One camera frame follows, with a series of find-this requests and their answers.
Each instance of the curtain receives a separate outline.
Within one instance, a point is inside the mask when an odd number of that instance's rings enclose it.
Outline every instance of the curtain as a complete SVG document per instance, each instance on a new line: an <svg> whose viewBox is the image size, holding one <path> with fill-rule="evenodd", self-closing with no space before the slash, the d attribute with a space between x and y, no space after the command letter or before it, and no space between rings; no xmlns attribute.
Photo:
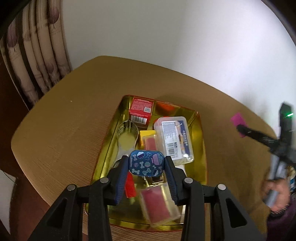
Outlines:
<svg viewBox="0 0 296 241"><path fill-rule="evenodd" d="M70 73L60 0L32 0L0 40L8 73L28 109Z"/></svg>

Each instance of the cable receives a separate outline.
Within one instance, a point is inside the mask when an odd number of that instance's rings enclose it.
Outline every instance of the cable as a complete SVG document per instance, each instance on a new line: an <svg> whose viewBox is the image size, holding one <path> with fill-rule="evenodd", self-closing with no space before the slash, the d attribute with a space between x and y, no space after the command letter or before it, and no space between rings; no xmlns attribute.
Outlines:
<svg viewBox="0 0 296 241"><path fill-rule="evenodd" d="M15 182L9 176L7 176L7 177L15 184Z"/></svg>

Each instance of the screw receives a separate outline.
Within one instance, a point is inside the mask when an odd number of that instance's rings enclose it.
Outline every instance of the screw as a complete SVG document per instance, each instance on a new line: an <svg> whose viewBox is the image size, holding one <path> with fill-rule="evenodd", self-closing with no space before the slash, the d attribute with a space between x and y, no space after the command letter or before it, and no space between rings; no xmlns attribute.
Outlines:
<svg viewBox="0 0 296 241"><path fill-rule="evenodd" d="M218 189L224 191L226 189L226 186L224 184L219 184Z"/></svg>
<svg viewBox="0 0 296 241"><path fill-rule="evenodd" d="M107 183L107 182L109 182L109 178L107 178L107 177L102 177L102 178L100 179L100 182L101 182L101 183Z"/></svg>
<svg viewBox="0 0 296 241"><path fill-rule="evenodd" d="M191 183L193 183L193 179L190 178L190 177L187 177L187 178L184 179L184 182L186 182L188 184L191 184Z"/></svg>
<svg viewBox="0 0 296 241"><path fill-rule="evenodd" d="M73 191L75 188L76 186L74 184L70 184L69 186L67 186L68 191Z"/></svg>

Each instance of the clear plastic container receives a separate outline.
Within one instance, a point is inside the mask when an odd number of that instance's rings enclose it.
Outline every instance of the clear plastic container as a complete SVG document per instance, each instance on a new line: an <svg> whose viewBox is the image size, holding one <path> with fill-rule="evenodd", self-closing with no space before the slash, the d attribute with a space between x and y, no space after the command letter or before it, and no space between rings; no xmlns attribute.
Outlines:
<svg viewBox="0 0 296 241"><path fill-rule="evenodd" d="M145 219L157 227L180 218L180 210L170 195L167 183L147 187L141 191L140 203Z"/></svg>
<svg viewBox="0 0 296 241"><path fill-rule="evenodd" d="M193 162L194 155L185 117L161 117L154 123L157 150L171 156L175 166Z"/></svg>
<svg viewBox="0 0 296 241"><path fill-rule="evenodd" d="M156 139L156 135L143 137L144 150L157 150Z"/></svg>

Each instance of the purple sleeve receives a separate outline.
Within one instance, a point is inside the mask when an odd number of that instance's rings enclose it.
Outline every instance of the purple sleeve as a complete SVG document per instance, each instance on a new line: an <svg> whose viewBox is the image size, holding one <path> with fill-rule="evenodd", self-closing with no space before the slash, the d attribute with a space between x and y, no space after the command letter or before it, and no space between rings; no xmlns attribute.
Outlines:
<svg viewBox="0 0 296 241"><path fill-rule="evenodd" d="M267 239L266 241L281 241L287 231L290 229L290 224L296 213L296 199L290 201L290 206L284 212L283 216L267 218Z"/></svg>

